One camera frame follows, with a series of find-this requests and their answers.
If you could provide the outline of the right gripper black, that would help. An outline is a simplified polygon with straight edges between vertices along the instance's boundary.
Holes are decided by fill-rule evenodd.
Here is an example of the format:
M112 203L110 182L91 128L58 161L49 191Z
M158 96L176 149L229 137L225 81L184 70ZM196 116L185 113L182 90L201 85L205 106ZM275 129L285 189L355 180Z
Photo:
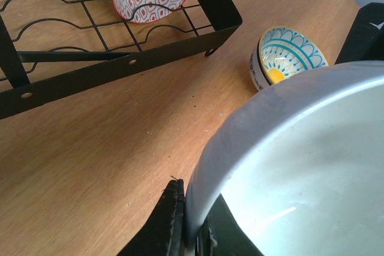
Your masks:
M335 64L383 60L383 3L359 9Z

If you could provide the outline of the white ceramic bowl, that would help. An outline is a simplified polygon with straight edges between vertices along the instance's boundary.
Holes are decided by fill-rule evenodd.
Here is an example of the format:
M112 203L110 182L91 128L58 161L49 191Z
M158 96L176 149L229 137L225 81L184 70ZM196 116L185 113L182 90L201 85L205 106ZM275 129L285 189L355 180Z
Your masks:
M300 73L232 113L188 184L188 255L220 195L262 255L382 255L383 62Z

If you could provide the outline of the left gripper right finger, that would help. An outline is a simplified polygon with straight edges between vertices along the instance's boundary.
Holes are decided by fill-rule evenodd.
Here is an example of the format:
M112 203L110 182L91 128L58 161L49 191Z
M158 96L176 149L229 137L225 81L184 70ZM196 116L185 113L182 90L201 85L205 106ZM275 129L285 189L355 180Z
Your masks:
M262 256L235 221L222 195L216 199L199 230L195 254Z

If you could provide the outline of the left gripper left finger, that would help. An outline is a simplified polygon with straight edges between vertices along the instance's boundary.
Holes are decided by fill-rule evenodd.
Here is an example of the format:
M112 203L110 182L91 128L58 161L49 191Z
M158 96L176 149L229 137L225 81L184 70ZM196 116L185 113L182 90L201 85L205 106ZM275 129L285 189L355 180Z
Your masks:
M119 255L184 255L184 181L169 181L143 227Z

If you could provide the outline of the black wire dish rack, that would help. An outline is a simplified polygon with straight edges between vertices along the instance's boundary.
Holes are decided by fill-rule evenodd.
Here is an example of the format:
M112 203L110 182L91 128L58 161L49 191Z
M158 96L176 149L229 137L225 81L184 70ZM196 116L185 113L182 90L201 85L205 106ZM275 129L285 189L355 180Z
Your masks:
M12 89L1 92L1 118L34 109L189 56L211 56L240 27L242 18L232 0L197 0L213 32L195 35L142 52L17 52L1 24L1 68ZM30 83L24 62L94 61L93 65Z

